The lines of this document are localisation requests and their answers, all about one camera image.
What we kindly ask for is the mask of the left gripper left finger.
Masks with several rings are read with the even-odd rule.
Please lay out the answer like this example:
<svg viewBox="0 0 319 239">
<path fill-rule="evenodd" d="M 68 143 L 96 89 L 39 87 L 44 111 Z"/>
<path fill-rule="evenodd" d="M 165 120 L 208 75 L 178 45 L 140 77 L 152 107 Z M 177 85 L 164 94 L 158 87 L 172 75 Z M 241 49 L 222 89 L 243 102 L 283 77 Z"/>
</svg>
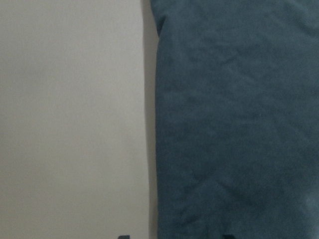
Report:
<svg viewBox="0 0 319 239">
<path fill-rule="evenodd" d="M 120 235 L 118 239 L 130 239 L 130 235 Z"/>
</svg>

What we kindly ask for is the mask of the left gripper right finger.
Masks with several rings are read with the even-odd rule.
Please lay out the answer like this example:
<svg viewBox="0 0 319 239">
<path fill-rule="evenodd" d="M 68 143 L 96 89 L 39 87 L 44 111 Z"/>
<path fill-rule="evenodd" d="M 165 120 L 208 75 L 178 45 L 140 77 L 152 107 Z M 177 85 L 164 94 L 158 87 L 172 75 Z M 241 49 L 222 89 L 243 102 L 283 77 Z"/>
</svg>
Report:
<svg viewBox="0 0 319 239">
<path fill-rule="evenodd" d="M 222 239 L 235 239 L 235 236 L 231 235 L 231 234 L 224 234 L 224 235 L 222 235 L 221 238 Z"/>
</svg>

